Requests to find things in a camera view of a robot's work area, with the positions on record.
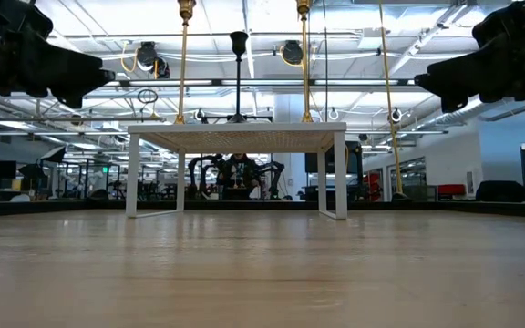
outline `floor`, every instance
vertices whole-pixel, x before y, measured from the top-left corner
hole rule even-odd
[[[0,327],[525,327],[525,218],[0,217]]]

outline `table leg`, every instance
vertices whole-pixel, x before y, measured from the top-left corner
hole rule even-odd
[[[335,217],[347,220],[347,186],[345,184],[345,134],[334,133],[335,157]]]
[[[139,135],[131,134],[129,142],[129,167],[127,172],[127,197],[125,212],[128,218],[137,217],[137,181],[139,179]]]
[[[325,153],[317,153],[317,189],[318,201],[319,201],[319,211],[327,211],[327,178],[325,176]]]
[[[186,189],[186,180],[184,175],[186,172],[186,153],[178,153],[178,192],[177,192],[177,207],[176,210],[183,210],[184,200],[185,200],[185,189]]]

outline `yellow cable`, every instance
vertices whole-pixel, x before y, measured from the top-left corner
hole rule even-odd
[[[315,111],[317,112],[317,114],[319,114],[319,120],[323,122],[324,118],[322,118],[321,110],[319,110],[319,107],[317,106],[317,103],[315,103],[314,94],[313,93],[309,93],[309,96],[311,96],[311,100],[314,102]]]
[[[392,148],[394,149],[394,160],[396,164],[396,192],[402,193],[402,174],[400,173],[400,158],[398,156],[398,142],[396,140],[396,131],[392,121],[392,99],[390,98],[390,76],[388,73],[388,53],[386,51],[386,29],[384,27],[384,8],[383,0],[378,0],[380,10],[380,32],[382,35],[382,50],[384,57],[384,73],[386,75],[386,95],[388,98],[388,121],[390,122],[390,134],[392,134]]]
[[[123,45],[123,55],[125,55],[125,51],[127,50],[127,42],[125,42],[125,44]],[[122,57],[120,59],[120,64],[123,66],[123,69],[128,71],[129,73],[133,73],[133,71],[135,70],[135,68],[137,68],[137,51],[138,50],[135,50],[135,57],[133,58],[133,68],[129,69],[127,67],[127,65],[125,65],[125,58]]]

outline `brass pole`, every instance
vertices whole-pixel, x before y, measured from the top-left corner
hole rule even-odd
[[[304,83],[304,113],[302,122],[313,123],[309,109],[309,54],[307,52],[307,14],[311,8],[311,0],[297,0],[297,12],[301,15],[301,26],[303,28],[303,83]]]
[[[183,35],[181,37],[180,105],[178,106],[178,116],[175,117],[174,124],[185,124],[185,119],[183,117],[183,96],[186,80],[188,24],[193,17],[193,7],[196,6],[196,0],[178,0],[178,4],[180,4],[180,16],[183,19]]]

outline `white table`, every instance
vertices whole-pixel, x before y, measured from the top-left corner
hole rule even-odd
[[[129,126],[127,216],[140,218],[183,211],[185,155],[191,153],[317,153],[319,211],[333,219],[347,219],[345,184],[345,123],[245,123]],[[139,140],[144,139],[178,156],[177,207],[174,211],[138,215]],[[325,152],[335,151],[335,214],[327,211]]]

